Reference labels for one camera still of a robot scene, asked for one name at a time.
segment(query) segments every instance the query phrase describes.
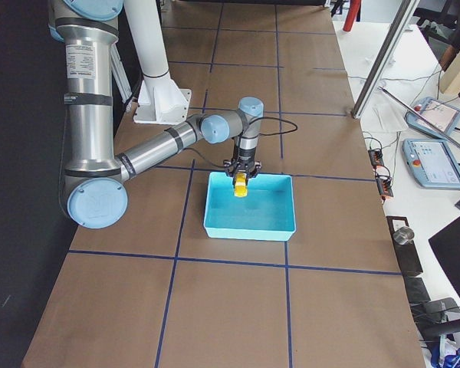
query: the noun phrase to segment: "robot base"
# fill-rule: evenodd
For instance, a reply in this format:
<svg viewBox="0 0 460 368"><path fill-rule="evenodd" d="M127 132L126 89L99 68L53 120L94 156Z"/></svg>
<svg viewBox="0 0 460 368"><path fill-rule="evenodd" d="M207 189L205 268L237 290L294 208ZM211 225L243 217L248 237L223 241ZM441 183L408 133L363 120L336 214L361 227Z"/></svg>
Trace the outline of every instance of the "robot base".
<svg viewBox="0 0 460 368"><path fill-rule="evenodd" d="M154 87L153 99L150 99L148 88L143 81L138 97L139 106L133 119L136 123L181 123L187 118L191 94L191 90L179 89L173 80L169 80L169 86Z"/></svg>

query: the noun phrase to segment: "red object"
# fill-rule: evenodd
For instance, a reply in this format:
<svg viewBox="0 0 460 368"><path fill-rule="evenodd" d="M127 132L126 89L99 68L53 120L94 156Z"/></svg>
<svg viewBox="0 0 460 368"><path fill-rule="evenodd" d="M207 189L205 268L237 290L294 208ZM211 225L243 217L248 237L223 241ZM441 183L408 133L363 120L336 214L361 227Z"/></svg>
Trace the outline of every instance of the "red object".
<svg viewBox="0 0 460 368"><path fill-rule="evenodd" d="M351 0L350 10L347 12L347 17L346 17L346 21L344 22L343 31L349 32L351 30L360 8L361 8L361 0Z"/></svg>

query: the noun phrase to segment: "white surface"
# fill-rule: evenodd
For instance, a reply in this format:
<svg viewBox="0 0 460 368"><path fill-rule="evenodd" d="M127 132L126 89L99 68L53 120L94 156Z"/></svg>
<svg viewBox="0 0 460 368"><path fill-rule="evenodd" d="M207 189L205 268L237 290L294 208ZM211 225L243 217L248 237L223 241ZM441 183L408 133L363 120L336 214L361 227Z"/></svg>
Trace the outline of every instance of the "white surface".
<svg viewBox="0 0 460 368"><path fill-rule="evenodd" d="M355 23L349 33L342 31L343 22L335 21L334 27L336 28L337 39L348 75L366 77L383 43L389 25L360 22ZM409 31L404 33L394 53L393 62L386 69L383 78L416 79L417 77L427 77L438 70L438 61L421 33L417 27L409 26ZM417 100L427 96L437 96L438 75L416 81L385 80L385 83L387 90L410 104L417 95L419 95L416 97ZM357 99L363 86L363 81L350 78L350 86L354 99ZM395 140L396 133L378 133L386 132L386 130L380 124L380 119L375 113L375 109L378 110L380 105L380 109L385 111L384 115L388 114L388 118L383 117L383 120L402 119L405 111L403 108L395 106L395 102L388 100L380 92L375 92L374 94L374 98L369 102L366 112L361 118L361 126L363 130L371 132L384 146L387 146ZM454 97L456 96L439 95L441 101L451 100ZM395 113L388 113L384 108L384 104L395 106L393 108ZM458 98L450 102L450 104L460 108ZM392 131L391 127L402 124L402 121L390 122L388 131ZM460 142L460 133L454 132L452 137ZM397 151L395 144L384 149L383 159L385 164L392 172L394 172L395 167L395 175L393 180L394 198L388 199L383 209L386 215L407 217L410 227L414 230L416 234L414 242L424 271L422 279L431 299L438 300L444 297L453 297L460 305L458 295L439 266L428 242L429 238L435 233L460 216L460 211L454 206L460 199L460 191L423 189L416 184L402 155L402 141L405 138L426 138L426 136L407 129L400 134ZM460 151L452 144L450 144L450 149L460 162Z"/></svg>

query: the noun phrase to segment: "brown table surface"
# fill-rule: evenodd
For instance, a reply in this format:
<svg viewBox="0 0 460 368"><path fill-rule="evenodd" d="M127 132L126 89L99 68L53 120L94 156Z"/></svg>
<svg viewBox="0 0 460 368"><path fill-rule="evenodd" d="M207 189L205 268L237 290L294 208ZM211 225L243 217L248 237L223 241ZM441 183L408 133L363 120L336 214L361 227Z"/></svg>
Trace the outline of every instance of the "brown table surface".
<svg viewBox="0 0 460 368"><path fill-rule="evenodd" d="M257 154L293 176L297 232L209 238L213 168L183 152L125 184L118 223L78 229L23 367L424 367L329 11L168 3L167 57L192 113L255 96L299 125ZM165 128L127 114L116 151ZM232 141L195 147L232 154Z"/></svg>

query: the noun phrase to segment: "blue bin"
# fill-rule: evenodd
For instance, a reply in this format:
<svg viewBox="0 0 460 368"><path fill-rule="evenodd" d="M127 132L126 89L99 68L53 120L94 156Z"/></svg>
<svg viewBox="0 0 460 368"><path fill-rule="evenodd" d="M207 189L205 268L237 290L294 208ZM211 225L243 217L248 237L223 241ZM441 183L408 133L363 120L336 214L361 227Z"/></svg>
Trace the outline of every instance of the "blue bin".
<svg viewBox="0 0 460 368"><path fill-rule="evenodd" d="M296 231L291 176L259 174L239 198L232 178L210 173L204 226L210 238L287 241Z"/></svg>

